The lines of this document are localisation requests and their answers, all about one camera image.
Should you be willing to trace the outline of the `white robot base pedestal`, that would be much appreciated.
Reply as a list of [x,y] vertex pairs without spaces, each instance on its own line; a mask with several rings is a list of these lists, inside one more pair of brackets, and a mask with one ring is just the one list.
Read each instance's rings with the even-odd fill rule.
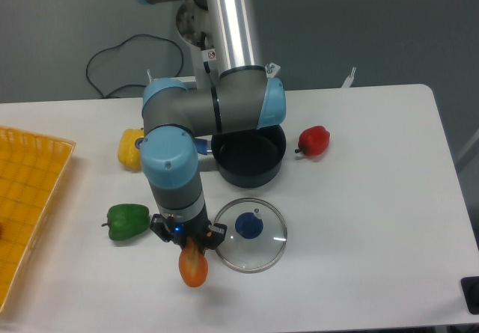
[[190,50],[196,88],[216,85],[219,72],[209,12],[199,7],[194,0],[186,0],[178,9],[176,26]]

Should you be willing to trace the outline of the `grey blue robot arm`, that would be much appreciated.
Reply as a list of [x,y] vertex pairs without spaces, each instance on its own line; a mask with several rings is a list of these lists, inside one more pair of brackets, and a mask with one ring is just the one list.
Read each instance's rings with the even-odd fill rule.
[[[177,0],[138,0],[157,4]],[[260,57],[252,0],[184,0],[205,10],[218,78],[188,89],[177,79],[154,79],[144,90],[141,168],[159,209],[151,230],[165,242],[217,248],[226,230],[212,224],[201,183],[195,139],[280,124],[286,98]]]

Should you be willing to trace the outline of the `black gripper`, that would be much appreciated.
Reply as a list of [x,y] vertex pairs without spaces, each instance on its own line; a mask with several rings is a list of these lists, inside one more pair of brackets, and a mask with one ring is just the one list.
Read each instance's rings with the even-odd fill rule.
[[177,222],[166,219],[161,214],[154,214],[150,230],[163,242],[172,242],[181,248],[185,246],[186,238],[191,237],[200,249],[216,250],[224,242],[228,226],[211,224],[203,213],[186,222]]

